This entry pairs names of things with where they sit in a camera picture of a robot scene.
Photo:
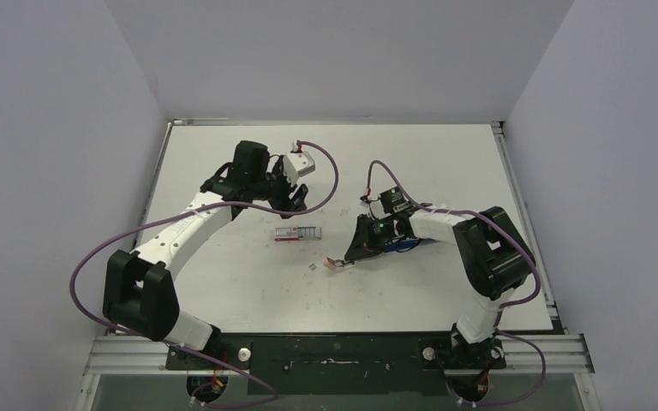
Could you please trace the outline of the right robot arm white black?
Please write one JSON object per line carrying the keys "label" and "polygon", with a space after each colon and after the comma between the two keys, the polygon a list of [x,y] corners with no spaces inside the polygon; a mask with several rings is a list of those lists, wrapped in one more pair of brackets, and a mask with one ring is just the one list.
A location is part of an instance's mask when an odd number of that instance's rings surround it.
{"label": "right robot arm white black", "polygon": [[398,187],[380,193],[377,201],[385,216],[371,211],[359,215],[343,258],[327,259],[326,265],[345,267],[433,242],[456,247],[474,292],[469,309],[453,326],[458,337],[450,344],[450,355],[459,366],[473,366],[483,357],[482,342],[495,333],[504,304],[532,272],[535,259],[529,248],[498,206],[460,217],[429,203],[416,205]]}

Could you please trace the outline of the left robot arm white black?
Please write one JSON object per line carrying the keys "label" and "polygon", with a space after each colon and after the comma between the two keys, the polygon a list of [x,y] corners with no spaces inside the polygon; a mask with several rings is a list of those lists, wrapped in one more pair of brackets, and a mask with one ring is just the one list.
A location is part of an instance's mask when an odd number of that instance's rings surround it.
{"label": "left robot arm white black", "polygon": [[247,204],[265,201],[284,217],[306,210],[308,188],[299,179],[314,171],[312,157],[294,147],[274,164],[270,158],[265,145],[240,141],[233,159],[200,186],[185,218],[131,252],[114,252],[106,269],[104,316],[153,341],[187,346],[189,359],[199,368],[215,366],[222,348],[213,339],[218,328],[180,308],[174,282],[210,236]]}

